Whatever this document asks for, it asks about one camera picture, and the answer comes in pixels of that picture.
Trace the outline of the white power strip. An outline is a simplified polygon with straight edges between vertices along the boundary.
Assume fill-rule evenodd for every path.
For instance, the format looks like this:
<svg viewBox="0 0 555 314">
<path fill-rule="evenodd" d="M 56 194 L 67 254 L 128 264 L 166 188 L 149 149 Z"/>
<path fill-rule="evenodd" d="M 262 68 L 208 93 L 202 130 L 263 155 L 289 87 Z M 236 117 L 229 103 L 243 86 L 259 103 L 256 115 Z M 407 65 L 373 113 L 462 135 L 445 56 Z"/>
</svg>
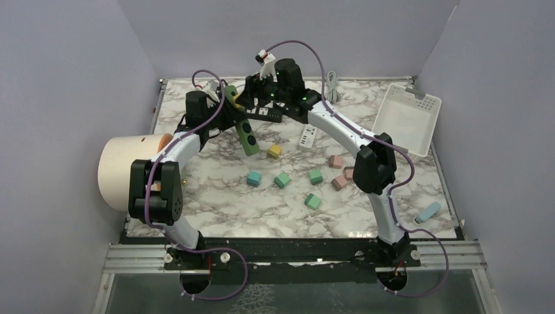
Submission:
<svg viewBox="0 0 555 314">
<path fill-rule="evenodd" d="M 310 124 L 306 124 L 303 129 L 302 135 L 300 137 L 298 148 L 304 151 L 311 150 L 313 147 L 317 132 L 318 132 L 318 128 Z"/>
</svg>

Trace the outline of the green power strip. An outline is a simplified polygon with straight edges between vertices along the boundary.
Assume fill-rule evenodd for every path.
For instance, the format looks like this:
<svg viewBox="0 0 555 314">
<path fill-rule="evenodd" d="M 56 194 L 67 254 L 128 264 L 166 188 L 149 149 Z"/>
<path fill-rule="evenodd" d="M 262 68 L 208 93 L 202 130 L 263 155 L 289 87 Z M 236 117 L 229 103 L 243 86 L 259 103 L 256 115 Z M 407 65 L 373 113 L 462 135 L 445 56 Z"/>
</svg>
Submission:
<svg viewBox="0 0 555 314">
<path fill-rule="evenodd" d="M 239 96 L 236 87 L 233 85 L 225 86 L 224 94 L 226 101 L 229 102 L 229 110 L 226 116 L 232 119 L 246 156 L 259 153 L 259 144 L 255 139 L 252 127 L 247 119 L 246 111 L 241 105 L 237 105 L 235 102 L 236 97 Z"/>
</svg>

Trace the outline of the yellow charger plug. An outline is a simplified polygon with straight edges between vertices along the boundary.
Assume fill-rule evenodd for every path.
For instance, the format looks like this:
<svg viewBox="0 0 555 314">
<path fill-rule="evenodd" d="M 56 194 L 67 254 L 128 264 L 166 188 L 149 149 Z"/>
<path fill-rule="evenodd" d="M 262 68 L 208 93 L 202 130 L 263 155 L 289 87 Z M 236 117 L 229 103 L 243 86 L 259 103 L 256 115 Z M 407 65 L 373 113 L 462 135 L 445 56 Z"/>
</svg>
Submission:
<svg viewBox="0 0 555 314">
<path fill-rule="evenodd" d="M 267 150 L 267 155 L 270 158 L 278 159 L 281 156 L 282 151 L 283 151 L 283 149 L 279 145 L 272 145 Z"/>
<path fill-rule="evenodd" d="M 235 106 L 235 108 L 237 108 L 237 109 L 239 109 L 239 110 L 243 110 L 243 106 L 240 105 L 240 104 L 237 102 L 238 97 L 239 97 L 239 95 L 234 96 L 234 103 L 233 103 L 233 105 Z"/>
</svg>

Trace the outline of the teal blue charger plug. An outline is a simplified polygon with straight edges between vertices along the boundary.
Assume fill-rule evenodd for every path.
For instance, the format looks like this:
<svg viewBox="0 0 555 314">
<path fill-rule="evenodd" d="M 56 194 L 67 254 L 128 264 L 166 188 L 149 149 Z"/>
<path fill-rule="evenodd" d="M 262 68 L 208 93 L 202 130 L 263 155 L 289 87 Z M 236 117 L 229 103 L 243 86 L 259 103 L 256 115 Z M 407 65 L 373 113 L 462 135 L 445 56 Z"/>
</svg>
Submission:
<svg viewBox="0 0 555 314">
<path fill-rule="evenodd" d="M 262 179 L 262 175 L 256 171 L 250 171 L 247 175 L 246 183 L 249 186 L 258 187 Z"/>
</svg>

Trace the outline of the green USB charger plug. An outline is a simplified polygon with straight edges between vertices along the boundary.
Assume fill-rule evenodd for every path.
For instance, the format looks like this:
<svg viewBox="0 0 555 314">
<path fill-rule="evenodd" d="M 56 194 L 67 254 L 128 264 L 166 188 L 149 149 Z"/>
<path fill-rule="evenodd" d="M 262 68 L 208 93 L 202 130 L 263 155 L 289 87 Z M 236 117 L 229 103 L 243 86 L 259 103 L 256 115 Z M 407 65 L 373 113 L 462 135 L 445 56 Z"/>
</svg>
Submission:
<svg viewBox="0 0 555 314">
<path fill-rule="evenodd" d="M 285 172 L 281 172 L 279 175 L 274 177 L 274 183 L 280 188 L 285 188 L 291 182 L 291 178 Z"/>
</svg>

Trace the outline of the pink USB charger plug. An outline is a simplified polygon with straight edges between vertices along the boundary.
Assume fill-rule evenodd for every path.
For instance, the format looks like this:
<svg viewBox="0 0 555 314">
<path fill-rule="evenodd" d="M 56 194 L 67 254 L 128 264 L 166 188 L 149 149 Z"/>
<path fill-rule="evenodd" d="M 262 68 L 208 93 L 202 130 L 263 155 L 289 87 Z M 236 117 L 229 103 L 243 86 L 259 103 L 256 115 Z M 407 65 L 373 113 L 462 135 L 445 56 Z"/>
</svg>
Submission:
<svg viewBox="0 0 555 314">
<path fill-rule="evenodd" d="M 353 166 L 346 166 L 343 170 L 343 176 L 345 177 L 345 179 L 347 181 L 352 181 L 353 180 L 353 174 L 354 174 L 354 167 Z"/>
</svg>

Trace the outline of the light green charger plug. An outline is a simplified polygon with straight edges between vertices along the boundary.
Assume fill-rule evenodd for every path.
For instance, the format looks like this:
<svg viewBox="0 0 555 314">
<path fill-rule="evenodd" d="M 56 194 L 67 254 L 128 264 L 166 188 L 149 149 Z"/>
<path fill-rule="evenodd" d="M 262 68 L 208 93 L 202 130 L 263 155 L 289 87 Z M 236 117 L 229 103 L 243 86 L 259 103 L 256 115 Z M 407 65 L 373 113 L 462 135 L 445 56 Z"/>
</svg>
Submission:
<svg viewBox="0 0 555 314">
<path fill-rule="evenodd" d="M 317 210 L 321 205 L 321 199 L 315 194 L 310 193 L 304 200 L 304 205 L 312 210 Z"/>
</svg>

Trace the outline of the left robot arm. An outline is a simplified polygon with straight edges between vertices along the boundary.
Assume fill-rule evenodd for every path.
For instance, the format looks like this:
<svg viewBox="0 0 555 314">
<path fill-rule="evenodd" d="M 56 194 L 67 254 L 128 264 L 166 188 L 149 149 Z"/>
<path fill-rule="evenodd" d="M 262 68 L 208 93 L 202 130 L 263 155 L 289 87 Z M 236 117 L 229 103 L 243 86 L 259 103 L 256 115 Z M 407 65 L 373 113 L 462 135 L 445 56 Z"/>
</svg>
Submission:
<svg viewBox="0 0 555 314">
<path fill-rule="evenodd" d="M 182 216 L 181 172 L 212 138 L 211 131 L 235 128 L 246 155 L 259 151 L 245 109 L 236 104 L 235 86 L 216 94 L 203 90 L 188 92 L 185 113 L 169 143 L 151 159 L 136 159 L 130 166 L 128 212 L 132 218 L 160 230 L 178 249 L 189 268 L 206 259 L 200 231 Z"/>
</svg>

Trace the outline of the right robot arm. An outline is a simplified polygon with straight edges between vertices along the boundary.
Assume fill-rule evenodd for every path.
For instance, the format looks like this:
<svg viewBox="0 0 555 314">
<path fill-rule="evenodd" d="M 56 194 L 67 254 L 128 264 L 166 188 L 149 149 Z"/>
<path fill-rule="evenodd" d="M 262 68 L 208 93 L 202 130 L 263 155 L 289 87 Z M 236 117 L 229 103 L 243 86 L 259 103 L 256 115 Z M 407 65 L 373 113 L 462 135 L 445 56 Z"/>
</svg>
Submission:
<svg viewBox="0 0 555 314">
<path fill-rule="evenodd" d="M 367 194 L 378 226 L 378 259 L 386 266 L 401 261 L 410 240 L 401 227 L 397 204 L 391 193 L 397 163 L 391 137 L 374 135 L 340 114 L 323 95 L 305 86 L 295 60 L 256 58 L 260 73 L 248 76 L 236 103 L 252 109 L 268 102 L 283 106 L 284 113 L 310 124 L 340 143 L 355 158 L 353 181 Z"/>
</svg>

